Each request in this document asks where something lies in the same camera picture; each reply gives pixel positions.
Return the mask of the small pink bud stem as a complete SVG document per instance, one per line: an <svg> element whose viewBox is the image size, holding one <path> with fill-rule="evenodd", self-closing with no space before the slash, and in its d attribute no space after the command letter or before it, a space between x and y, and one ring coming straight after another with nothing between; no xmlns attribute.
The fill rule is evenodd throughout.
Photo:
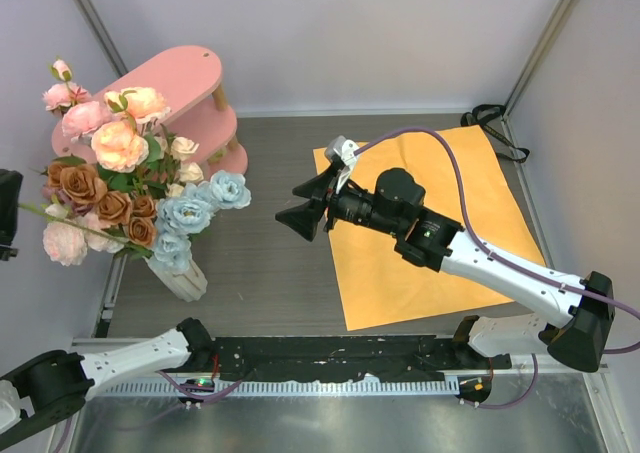
<svg viewBox="0 0 640 453"><path fill-rule="evenodd" d="M70 207L60 203L31 205L19 203L18 208L43 218L42 244L52 262L63 266L81 265L90 251L133 259L150 258L149 248L136 245L119 228L104 226L94 213L75 215Z"/></svg>

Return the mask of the rust brown rose stem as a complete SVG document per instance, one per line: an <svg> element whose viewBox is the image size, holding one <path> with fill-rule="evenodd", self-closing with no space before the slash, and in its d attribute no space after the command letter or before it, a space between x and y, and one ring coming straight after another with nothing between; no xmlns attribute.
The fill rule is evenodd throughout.
<svg viewBox="0 0 640 453"><path fill-rule="evenodd" d="M43 175L45 186L61 188L74 202L84 205L86 213L96 214L104 226L119 228L136 245L153 245L157 200L142 179L107 182L99 177L96 164L74 156L54 160Z"/></svg>

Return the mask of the pink rose flower stem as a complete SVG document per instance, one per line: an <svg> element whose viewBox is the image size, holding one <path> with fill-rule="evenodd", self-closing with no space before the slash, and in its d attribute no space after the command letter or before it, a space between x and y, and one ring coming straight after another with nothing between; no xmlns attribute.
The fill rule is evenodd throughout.
<svg viewBox="0 0 640 453"><path fill-rule="evenodd" d="M70 142L90 142L93 134L112 120L111 112L73 81L73 71L64 60L56 59L49 70L56 83L42 95L45 109L61 118L62 135Z"/></svg>

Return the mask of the orange yellow wrapping paper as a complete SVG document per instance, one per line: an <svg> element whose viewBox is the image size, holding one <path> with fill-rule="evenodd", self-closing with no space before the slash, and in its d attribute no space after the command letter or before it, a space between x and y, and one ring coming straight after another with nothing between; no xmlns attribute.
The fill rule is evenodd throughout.
<svg viewBox="0 0 640 453"><path fill-rule="evenodd" d="M350 331L508 303L444 272L465 217L488 243L544 262L477 126L386 140L360 155L350 180L329 203L328 233Z"/></svg>

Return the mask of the large peach peony stem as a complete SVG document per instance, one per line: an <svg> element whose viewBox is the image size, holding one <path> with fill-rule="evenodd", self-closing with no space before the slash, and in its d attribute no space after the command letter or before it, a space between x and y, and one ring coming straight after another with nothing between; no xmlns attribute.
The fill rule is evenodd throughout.
<svg viewBox="0 0 640 453"><path fill-rule="evenodd" d="M90 142L99 177L129 181L160 171L168 140L155 129L171 112L165 97L152 87L127 87L106 92L103 102L112 120Z"/></svg>

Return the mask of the blue flower stem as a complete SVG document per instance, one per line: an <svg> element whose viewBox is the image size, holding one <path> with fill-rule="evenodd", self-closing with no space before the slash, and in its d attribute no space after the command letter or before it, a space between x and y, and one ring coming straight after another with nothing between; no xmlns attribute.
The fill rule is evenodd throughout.
<svg viewBox="0 0 640 453"><path fill-rule="evenodd" d="M163 273L186 273L192 260L192 238L207 229L219 211L244 209L251 199L242 174L220 170L209 180L188 183L179 196L160 200L149 266Z"/></svg>

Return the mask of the peach rose flower stem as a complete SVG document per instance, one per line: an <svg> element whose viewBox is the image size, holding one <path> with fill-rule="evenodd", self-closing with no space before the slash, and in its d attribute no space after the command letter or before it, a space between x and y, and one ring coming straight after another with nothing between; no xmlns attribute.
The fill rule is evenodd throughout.
<svg viewBox="0 0 640 453"><path fill-rule="evenodd" d="M193 160L200 147L197 142L171 132L164 124L154 139L161 149L154 178L165 197L180 196L188 184L197 185L204 180L201 166Z"/></svg>

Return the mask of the mauve rose flower stem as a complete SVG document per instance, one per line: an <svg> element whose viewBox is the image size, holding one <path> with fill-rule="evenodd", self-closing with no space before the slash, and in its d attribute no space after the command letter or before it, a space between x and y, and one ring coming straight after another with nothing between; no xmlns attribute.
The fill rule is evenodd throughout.
<svg viewBox="0 0 640 453"><path fill-rule="evenodd" d="M43 186L41 193L48 201L44 206L44 211L50 216L71 219L84 216L87 212L84 205L74 202L61 188Z"/></svg>

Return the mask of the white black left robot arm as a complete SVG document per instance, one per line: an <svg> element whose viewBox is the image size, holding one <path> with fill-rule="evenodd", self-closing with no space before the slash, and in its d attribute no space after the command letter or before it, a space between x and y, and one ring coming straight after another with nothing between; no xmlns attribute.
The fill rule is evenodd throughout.
<svg viewBox="0 0 640 453"><path fill-rule="evenodd" d="M214 342L187 318L158 337L112 351L51 350L1 376L1 449L6 450L73 417L98 394L146 373L205 370Z"/></svg>

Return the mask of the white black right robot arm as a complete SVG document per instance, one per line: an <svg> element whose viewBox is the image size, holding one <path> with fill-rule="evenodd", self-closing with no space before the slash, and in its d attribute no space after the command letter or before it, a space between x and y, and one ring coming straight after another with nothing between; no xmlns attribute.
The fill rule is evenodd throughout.
<svg viewBox="0 0 640 453"><path fill-rule="evenodd" d="M581 372L600 367L615 317L611 279L547 269L475 239L459 222L423 205L425 189L402 168L378 176L373 191L347 180L331 166L294 188L304 203L276 214L276 220L307 241L318 228L342 220L388 234L408 263L471 280L529 309L529 314L465 318L451 353L465 368L486 357L547 352Z"/></svg>

